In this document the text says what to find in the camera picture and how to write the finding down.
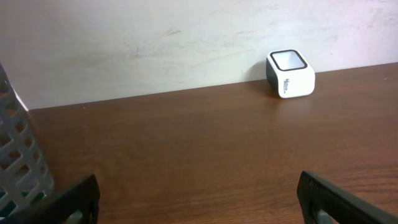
wooden table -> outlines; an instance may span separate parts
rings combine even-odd
[[[303,223],[302,170],[398,215],[398,63],[288,100],[261,80],[29,116],[58,189],[97,176],[100,223]]]

perforated basket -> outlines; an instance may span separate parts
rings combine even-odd
[[[54,181],[0,64],[0,219],[53,192]]]

wood grain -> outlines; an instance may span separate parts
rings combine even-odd
[[[312,170],[398,215],[398,63],[29,112],[56,186],[94,173],[100,223],[303,223]]]

mesh container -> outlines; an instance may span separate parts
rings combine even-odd
[[[32,205],[53,188],[43,151],[0,64],[0,217]]]

small white device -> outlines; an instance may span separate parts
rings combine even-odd
[[[309,95],[315,88],[315,72],[296,50],[268,54],[267,80],[281,98]]]

